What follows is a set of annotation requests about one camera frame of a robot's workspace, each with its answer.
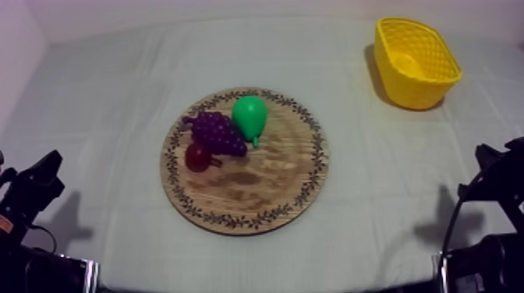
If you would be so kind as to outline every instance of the wooden plate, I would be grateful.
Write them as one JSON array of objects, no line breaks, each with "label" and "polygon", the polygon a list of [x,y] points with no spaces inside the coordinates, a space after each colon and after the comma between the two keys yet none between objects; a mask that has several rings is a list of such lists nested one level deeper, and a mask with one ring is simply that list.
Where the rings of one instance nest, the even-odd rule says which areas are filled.
[{"label": "wooden plate", "polygon": [[[183,116],[199,111],[231,115],[241,97],[257,95],[267,124],[246,157],[215,156],[221,168],[191,172],[184,153],[191,133]],[[195,103],[171,127],[161,155],[161,180],[169,201],[187,220],[226,235],[255,235],[298,217],[317,197],[328,172],[328,144],[312,115],[292,98],[254,87],[223,90]]]}]

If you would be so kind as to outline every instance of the decorative leaf border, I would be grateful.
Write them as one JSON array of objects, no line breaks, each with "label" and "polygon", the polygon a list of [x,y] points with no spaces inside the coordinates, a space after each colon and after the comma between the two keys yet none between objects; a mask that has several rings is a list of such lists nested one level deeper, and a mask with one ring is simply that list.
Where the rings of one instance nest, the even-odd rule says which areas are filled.
[{"label": "decorative leaf border", "polygon": [[246,216],[232,216],[231,214],[215,214],[213,211],[207,213],[202,211],[201,208],[193,204],[193,199],[185,193],[183,187],[181,187],[179,181],[179,168],[177,163],[177,156],[175,155],[175,149],[180,147],[180,138],[185,131],[184,124],[182,121],[178,121],[178,125],[175,127],[175,131],[169,136],[170,147],[164,153],[167,158],[165,167],[168,170],[168,182],[173,185],[172,192],[175,198],[182,204],[182,208],[186,215],[191,217],[198,217],[202,219],[204,223],[210,224],[221,224],[227,228],[254,228],[259,229],[262,224],[269,224],[276,220],[282,215],[288,215],[290,211],[295,208],[302,209],[308,202],[311,192],[315,189],[320,188],[320,176],[319,174],[326,169],[328,166],[327,156],[324,154],[322,144],[324,142],[324,136],[321,133],[321,128],[318,122],[313,119],[313,116],[305,109],[301,104],[297,103],[294,99],[284,97],[281,94],[273,94],[269,90],[233,90],[227,94],[215,95],[208,101],[201,102],[193,105],[188,115],[194,116],[200,111],[211,110],[216,107],[217,104],[222,102],[228,102],[230,100],[238,100],[245,96],[258,96],[265,98],[269,101],[275,102],[283,107],[292,107],[293,112],[300,116],[300,120],[305,122],[310,129],[313,131],[311,142],[313,144],[313,152],[311,153],[311,161],[313,162],[313,170],[309,172],[309,180],[302,184],[300,194],[295,196],[292,204],[286,203],[284,205],[278,205],[274,209],[265,210],[262,213],[258,213],[255,217],[247,218]]}]

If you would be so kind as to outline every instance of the white wall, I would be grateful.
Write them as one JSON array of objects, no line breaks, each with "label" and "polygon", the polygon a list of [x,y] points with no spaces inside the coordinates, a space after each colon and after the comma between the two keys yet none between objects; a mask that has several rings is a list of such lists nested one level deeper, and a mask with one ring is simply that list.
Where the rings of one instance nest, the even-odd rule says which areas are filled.
[{"label": "white wall", "polygon": [[522,0],[27,0],[51,42],[181,20],[408,16],[444,30],[524,38]]},{"label": "white wall", "polygon": [[47,49],[23,0],[0,0],[0,133]]}]

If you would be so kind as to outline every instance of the plastic fruit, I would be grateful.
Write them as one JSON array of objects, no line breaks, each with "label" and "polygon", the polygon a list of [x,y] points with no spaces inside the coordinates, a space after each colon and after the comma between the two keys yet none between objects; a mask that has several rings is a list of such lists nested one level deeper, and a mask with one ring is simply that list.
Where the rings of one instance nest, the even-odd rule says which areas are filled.
[{"label": "plastic fruit", "polygon": [[264,101],[257,96],[240,98],[233,106],[232,119],[244,139],[258,147],[258,138],[267,121],[267,107]]},{"label": "plastic fruit", "polygon": [[228,116],[221,112],[198,113],[195,118],[184,117],[184,123],[190,123],[193,140],[202,143],[212,154],[227,154],[244,157],[247,146],[242,135],[232,124]]},{"label": "plastic fruit", "polygon": [[221,167],[222,162],[211,156],[211,152],[201,143],[193,142],[186,149],[186,166],[193,172],[204,172],[209,166]]}]

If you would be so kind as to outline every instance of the table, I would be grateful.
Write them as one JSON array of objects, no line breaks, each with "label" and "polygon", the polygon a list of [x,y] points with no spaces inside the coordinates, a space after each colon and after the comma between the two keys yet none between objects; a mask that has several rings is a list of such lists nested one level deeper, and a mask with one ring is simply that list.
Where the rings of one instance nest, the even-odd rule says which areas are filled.
[{"label": "table", "polygon": [[[474,147],[522,136],[524,53],[441,31],[463,79],[430,111],[383,101],[374,22],[222,19],[151,26],[51,47],[0,139],[6,165],[52,149],[65,192],[37,219],[59,251],[101,262],[111,287],[157,292],[341,292],[430,278]],[[200,98],[259,86],[323,126],[327,181],[291,224],[255,237],[193,226],[161,187],[164,137]],[[452,245],[512,231],[498,206],[468,203]],[[31,232],[25,243],[49,246]]]}]

